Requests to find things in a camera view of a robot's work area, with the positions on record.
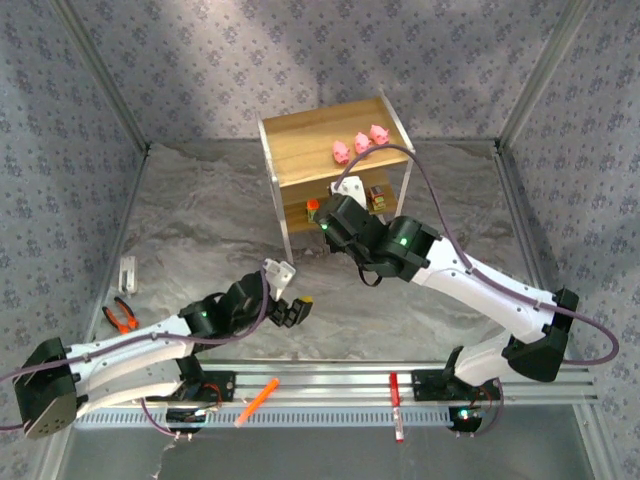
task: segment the wooden shelf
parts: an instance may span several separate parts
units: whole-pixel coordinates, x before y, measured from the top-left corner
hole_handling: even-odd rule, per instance
[[[358,132],[368,134],[371,124],[388,128],[391,143],[407,146],[391,112],[380,97],[267,118],[263,124],[281,189],[338,177],[344,167],[333,160],[333,142],[340,140],[350,146],[353,159],[354,137]],[[404,153],[385,149],[373,152],[358,163],[351,173],[360,175],[366,170],[406,162]]]
[[[379,185],[382,188],[382,190],[384,191],[386,208],[384,210],[379,210],[376,212],[373,210],[373,208],[371,208],[371,202],[369,202],[369,200],[367,199],[367,206],[369,207],[369,212],[376,215],[381,213],[395,213],[396,208],[398,206],[398,201],[396,199],[395,194],[393,193],[393,188],[389,184],[389,179],[384,173],[384,170],[378,170],[377,172],[378,173],[375,176],[376,177],[375,183],[366,183],[363,179],[363,184],[365,188],[369,188],[373,185]],[[318,227],[317,224],[309,223],[309,220],[307,218],[307,200],[309,198],[316,198],[320,202],[320,205],[322,205],[322,203],[329,198],[329,192],[327,191],[326,181],[322,181],[322,185],[324,186],[323,191],[320,192],[322,193],[322,195],[308,196],[308,197],[305,197],[304,200],[295,202],[295,203],[289,203],[289,204],[285,203],[284,215],[285,215],[285,218],[287,219],[287,229],[289,230],[289,233],[299,233],[299,232],[307,232],[311,230],[318,230],[318,231],[320,230],[320,227]]]

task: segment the patterned wall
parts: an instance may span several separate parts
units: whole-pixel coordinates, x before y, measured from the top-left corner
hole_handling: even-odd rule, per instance
[[[77,341],[140,156],[44,0],[0,2],[0,372],[41,341]],[[0,422],[19,412],[0,385]],[[0,434],[0,478],[34,444]]]
[[[257,137],[383,87],[414,137],[497,137],[566,0],[74,0],[153,141]]]
[[[541,255],[621,353],[596,369],[629,478],[640,478],[640,4],[595,3],[516,140]],[[586,358],[609,345],[578,327]]]

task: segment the toy pig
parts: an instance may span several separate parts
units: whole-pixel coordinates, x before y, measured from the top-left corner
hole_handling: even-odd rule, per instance
[[[344,143],[336,140],[333,142],[333,159],[340,165],[344,165],[349,161],[349,147]]]
[[[362,153],[371,146],[371,140],[364,133],[356,135],[356,153]]]
[[[371,125],[369,136],[373,138],[376,145],[384,145],[389,143],[389,129],[382,128],[380,125]]]

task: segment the pliers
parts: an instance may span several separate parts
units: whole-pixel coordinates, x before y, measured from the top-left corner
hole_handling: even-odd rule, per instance
[[[131,310],[131,307],[127,305],[127,302],[120,297],[115,297],[113,301],[116,302],[127,316],[127,324],[120,323],[109,307],[102,307],[102,313],[104,313],[104,316],[109,320],[109,323],[116,327],[121,334],[129,333],[131,330],[138,328],[140,325],[138,319],[134,315],[133,310]]]

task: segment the gray marble floor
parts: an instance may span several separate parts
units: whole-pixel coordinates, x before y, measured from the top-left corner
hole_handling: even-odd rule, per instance
[[[488,151],[416,144],[438,186],[463,248],[523,280],[525,267]],[[392,173],[395,182],[402,168]],[[406,214],[441,230],[414,169]],[[292,238],[298,274],[285,298],[315,305],[297,328],[265,322],[251,337],[205,358],[443,360],[500,327],[454,299],[400,280],[377,289],[360,283],[352,261],[330,255],[319,233]],[[191,301],[226,290],[265,257],[284,257],[261,146],[224,141],[154,145],[128,225],[124,254],[139,261],[139,293],[130,299],[142,325]],[[114,278],[112,294],[115,293]],[[97,337],[113,336],[106,323]]]

